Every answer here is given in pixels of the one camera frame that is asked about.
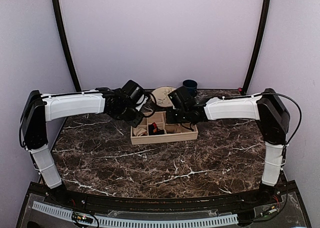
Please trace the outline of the beige striped sock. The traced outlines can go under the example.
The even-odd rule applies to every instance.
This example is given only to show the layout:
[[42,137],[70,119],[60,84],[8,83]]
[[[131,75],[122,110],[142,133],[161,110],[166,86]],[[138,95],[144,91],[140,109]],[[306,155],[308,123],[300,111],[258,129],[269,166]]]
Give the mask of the beige striped sock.
[[148,126],[147,125],[138,125],[136,128],[132,129],[132,135],[134,137],[141,137],[148,135]]

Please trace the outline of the black argyle sock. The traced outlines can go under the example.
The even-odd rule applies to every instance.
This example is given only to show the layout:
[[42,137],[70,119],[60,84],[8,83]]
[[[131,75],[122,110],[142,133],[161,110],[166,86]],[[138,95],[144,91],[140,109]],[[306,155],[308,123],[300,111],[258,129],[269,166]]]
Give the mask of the black argyle sock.
[[164,135],[165,131],[163,129],[159,129],[157,124],[153,122],[148,125],[148,134],[149,135]]

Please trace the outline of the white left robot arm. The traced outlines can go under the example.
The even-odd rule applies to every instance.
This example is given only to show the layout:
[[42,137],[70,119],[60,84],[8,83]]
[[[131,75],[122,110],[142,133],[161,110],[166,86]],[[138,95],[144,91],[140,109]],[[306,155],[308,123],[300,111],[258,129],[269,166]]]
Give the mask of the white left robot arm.
[[56,120],[85,114],[106,114],[136,128],[146,115],[142,109],[154,96],[133,80],[111,89],[100,87],[80,92],[49,94],[39,90],[30,92],[19,124],[19,144],[35,164],[36,171],[52,189],[51,198],[60,206],[71,201],[65,191],[48,138],[48,124]]

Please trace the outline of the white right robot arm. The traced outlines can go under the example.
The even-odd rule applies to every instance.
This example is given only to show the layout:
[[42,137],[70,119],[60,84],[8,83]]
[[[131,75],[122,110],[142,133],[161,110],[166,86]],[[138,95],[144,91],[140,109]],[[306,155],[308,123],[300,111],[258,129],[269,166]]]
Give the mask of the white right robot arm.
[[271,89],[262,93],[236,97],[212,97],[197,101],[185,87],[168,94],[173,107],[168,110],[167,122],[196,125],[223,119],[245,119],[256,122],[265,144],[264,170],[261,183],[265,186],[255,194],[260,205],[275,195],[271,186],[278,182],[288,145],[290,114],[284,103]]

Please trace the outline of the tan plain sock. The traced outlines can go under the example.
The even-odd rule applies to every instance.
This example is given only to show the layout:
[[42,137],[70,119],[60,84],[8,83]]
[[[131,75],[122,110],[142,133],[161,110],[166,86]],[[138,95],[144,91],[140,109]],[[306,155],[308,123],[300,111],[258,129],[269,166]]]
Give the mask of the tan plain sock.
[[179,134],[189,132],[188,129],[184,128],[180,124],[166,124],[165,130],[167,134]]

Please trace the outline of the wooden compartment tray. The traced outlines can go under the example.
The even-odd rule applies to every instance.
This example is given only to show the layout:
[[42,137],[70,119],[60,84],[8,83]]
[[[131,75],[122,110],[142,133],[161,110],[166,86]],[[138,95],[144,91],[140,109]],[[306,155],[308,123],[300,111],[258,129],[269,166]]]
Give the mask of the wooden compartment tray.
[[155,112],[152,117],[144,118],[142,122],[130,130],[133,145],[157,144],[178,141],[196,140],[198,129],[186,124],[168,124],[166,112]]

